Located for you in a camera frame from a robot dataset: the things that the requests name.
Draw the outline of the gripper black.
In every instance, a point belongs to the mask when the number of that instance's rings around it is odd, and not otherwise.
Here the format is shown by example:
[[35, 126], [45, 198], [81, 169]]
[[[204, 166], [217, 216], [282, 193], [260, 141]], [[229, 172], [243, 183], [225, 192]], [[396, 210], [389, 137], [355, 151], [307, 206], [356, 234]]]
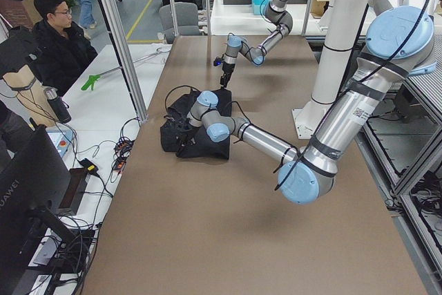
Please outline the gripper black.
[[222, 87], [227, 87], [228, 86], [228, 83], [229, 83], [229, 81], [231, 79], [230, 75], [233, 73], [234, 68], [235, 68], [235, 64], [230, 64], [228, 62], [224, 62], [223, 63], [223, 65], [222, 65], [223, 75], [220, 78], [220, 85]]
[[195, 136], [195, 127], [186, 120], [175, 123], [175, 138], [179, 145], [187, 145], [193, 141]]

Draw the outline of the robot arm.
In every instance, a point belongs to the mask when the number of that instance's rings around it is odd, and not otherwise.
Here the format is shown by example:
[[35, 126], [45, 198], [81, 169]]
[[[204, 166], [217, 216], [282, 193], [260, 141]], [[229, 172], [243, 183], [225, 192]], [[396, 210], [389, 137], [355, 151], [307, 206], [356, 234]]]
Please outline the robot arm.
[[269, 23], [275, 26], [270, 35], [258, 46], [252, 47], [244, 37], [237, 35], [228, 35], [227, 47], [221, 57], [215, 58], [214, 66], [222, 66], [222, 76], [220, 85], [227, 87], [231, 75], [233, 74], [238, 55], [244, 56], [252, 64], [260, 66], [265, 60], [267, 53], [277, 45], [284, 37], [289, 35], [293, 28], [293, 19], [286, 11], [288, 0], [269, 0], [262, 8], [260, 14]]
[[[271, 0], [264, 15], [274, 31], [257, 47], [230, 36], [218, 60], [226, 84], [238, 55], [261, 65], [293, 27], [288, 0]], [[437, 0], [334, 0], [310, 101], [296, 118], [310, 139], [297, 149], [245, 117], [223, 116], [218, 97], [202, 91], [188, 113], [175, 121], [179, 149], [193, 143], [200, 128], [215, 143], [236, 136], [279, 161], [277, 189], [290, 201], [307, 204], [334, 185], [338, 161], [383, 100], [392, 84], [432, 73], [433, 13]]]

